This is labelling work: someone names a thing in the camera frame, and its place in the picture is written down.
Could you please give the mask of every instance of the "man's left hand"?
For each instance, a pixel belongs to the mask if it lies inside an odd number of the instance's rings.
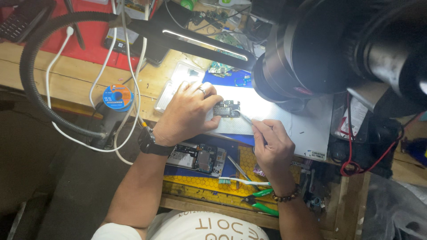
[[[206,96],[198,89],[199,87],[205,90]],[[198,134],[218,128],[221,116],[206,121],[206,114],[217,102],[223,100],[209,82],[203,84],[183,82],[153,129],[156,143],[174,146]]]

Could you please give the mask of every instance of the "green-handled pliers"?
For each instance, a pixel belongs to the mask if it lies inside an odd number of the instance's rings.
[[[257,203],[255,201],[255,198],[262,197],[262,196],[265,196],[265,195],[269,195],[272,192],[273,192],[272,188],[266,189],[266,190],[262,190],[260,192],[253,193],[253,194],[251,194],[249,196],[243,197],[242,202],[246,202],[246,203],[252,205],[252,207],[256,207],[256,208],[260,209],[261,211],[263,211],[265,213],[268,213],[270,215],[279,216],[279,212],[278,211],[273,210],[271,208],[268,208],[268,207],[264,206],[263,204]]]

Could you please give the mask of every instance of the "man's right hand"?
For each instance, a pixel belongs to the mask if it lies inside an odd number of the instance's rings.
[[[295,189],[289,171],[295,144],[279,120],[252,120],[255,139],[255,156],[258,165],[270,181],[278,196],[286,196]]]

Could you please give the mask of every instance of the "white cable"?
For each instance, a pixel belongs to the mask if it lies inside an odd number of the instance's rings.
[[[116,4],[114,3],[114,0],[111,0],[111,7],[113,9],[113,13],[116,14]],[[89,100],[90,100],[90,102],[92,104],[92,107],[94,109],[96,109],[96,108],[95,108],[95,105],[94,105],[94,103],[92,101],[92,91],[94,90],[95,85],[97,84],[97,82],[98,82],[99,78],[101,77],[102,73],[104,72],[104,68],[107,65],[108,60],[110,59],[111,52],[113,51],[114,45],[116,44],[117,28],[115,27],[113,29],[114,29],[113,42],[111,43],[111,46],[108,49],[107,57],[105,58],[104,64],[102,65],[102,68],[101,68],[101,71],[99,71],[99,74],[98,74],[97,78],[95,79],[94,83],[92,84],[92,87],[91,87],[91,89],[89,91]]]
[[[55,58],[50,62],[49,66],[48,66],[48,68],[47,68],[47,70],[46,70],[46,97],[47,97],[47,105],[49,106],[49,108],[52,108],[52,106],[51,106],[51,104],[50,104],[49,72],[50,72],[50,69],[51,69],[52,65],[55,63],[55,61],[58,59],[58,57],[60,56],[60,54],[61,54],[61,53],[62,53],[62,51],[64,50],[65,45],[67,44],[68,40],[70,39],[70,36],[71,36],[73,33],[74,33],[74,29],[73,29],[72,27],[70,27],[70,26],[69,26],[69,27],[67,27],[67,37],[66,37],[66,39],[65,39],[64,43],[62,44],[62,46],[61,46],[61,48],[60,48],[59,52],[56,54]],[[129,68],[130,68],[130,71],[131,71],[131,74],[132,74],[132,78],[133,78],[133,80],[134,80],[135,87],[136,87],[136,89],[137,89],[137,93],[138,93],[138,101],[139,101],[139,103],[140,103],[140,102],[141,102],[141,95],[140,95],[140,91],[139,91],[139,87],[138,87],[138,84],[137,84],[136,78],[135,78],[135,76],[134,76],[134,74],[133,74],[133,72],[132,72],[131,59],[130,59],[130,55],[129,55],[129,39],[128,39],[128,37],[127,37],[127,34],[126,34],[126,47],[127,47],[127,52],[128,52],[128,64],[129,64]],[[140,104],[138,104],[137,112],[138,112],[138,113],[140,112]],[[53,126],[55,127],[55,129],[56,129],[59,133],[61,133],[62,135],[64,135],[66,138],[68,138],[68,139],[72,140],[73,142],[76,142],[76,143],[78,143],[78,144],[81,144],[81,145],[83,145],[83,146],[85,146],[85,147],[88,147],[88,148],[90,148],[90,149],[92,149],[92,150],[95,150],[95,151],[98,151],[98,152],[114,152],[114,151],[116,151],[116,150],[120,149],[121,147],[123,147],[123,146],[125,145],[125,143],[129,140],[129,138],[131,137],[131,135],[132,135],[132,133],[133,133],[133,131],[134,131],[134,129],[135,129],[135,126],[136,126],[137,121],[138,121],[138,118],[136,117],[136,118],[135,118],[135,121],[134,121],[134,124],[133,124],[133,126],[132,126],[132,129],[131,129],[131,132],[129,133],[129,135],[128,135],[128,137],[126,138],[126,140],[125,140],[125,141],[124,141],[124,142],[123,142],[123,143],[122,143],[118,148],[111,149],[111,150],[103,150],[103,149],[98,149],[98,148],[94,148],[94,147],[92,147],[92,146],[89,146],[89,145],[87,145],[87,144],[85,144],[85,143],[83,143],[83,142],[80,142],[80,141],[78,141],[78,140],[76,140],[76,139],[74,139],[74,138],[72,138],[72,137],[68,136],[67,134],[65,134],[61,129],[59,129],[59,127],[56,125],[56,123],[52,122],[52,124],[53,124]]]
[[[145,11],[144,11],[144,20],[148,20],[149,19],[149,5],[148,4],[146,4],[145,5]],[[142,67],[142,64],[144,63],[144,56],[145,56],[145,51],[146,51],[146,48],[147,48],[147,39],[146,38],[143,38],[143,45],[142,45],[142,51],[141,51],[141,56],[140,56],[140,58],[139,58],[139,62],[138,62],[138,66],[136,67],[136,70],[135,70],[135,78],[137,79],[138,78],[138,75],[139,75],[139,71],[140,71],[140,69],[141,69],[141,67]],[[130,107],[130,109],[129,109],[129,112],[128,112],[128,114],[125,116],[125,118],[123,119],[123,121],[122,121],[122,123],[120,124],[120,126],[119,126],[119,128],[117,129],[117,131],[116,131],[116,134],[115,134],[115,136],[114,136],[114,141],[113,141],[113,147],[114,148],[116,148],[117,147],[117,139],[118,139],[118,136],[119,136],[119,133],[120,133],[120,131],[122,130],[122,128],[123,128],[123,126],[125,125],[125,123],[126,123],[126,121],[127,121],[127,119],[129,118],[129,116],[130,116],[130,113],[132,112],[132,110],[133,110],[133,108],[134,108],[134,105],[135,105],[135,101],[132,103],[132,105],[131,105],[131,107]],[[137,118],[139,119],[139,121],[141,122],[141,123],[143,123],[144,122],[144,120],[141,118],[141,116],[139,115],[139,112],[137,112]],[[116,151],[116,155],[117,155],[117,157],[122,161],[122,162],[124,162],[124,163],[126,163],[126,164],[129,164],[129,165],[132,165],[133,163],[132,162],[129,162],[129,161],[127,161],[125,158],[123,158],[122,157],[122,155],[120,155],[120,153],[119,153],[119,151],[117,150]]]

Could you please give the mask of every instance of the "smartwatch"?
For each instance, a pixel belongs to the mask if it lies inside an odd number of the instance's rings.
[[[149,126],[142,128],[142,132],[138,137],[138,145],[143,153],[151,153],[160,156],[169,156],[175,149],[175,146],[162,146],[156,144],[153,129]]]

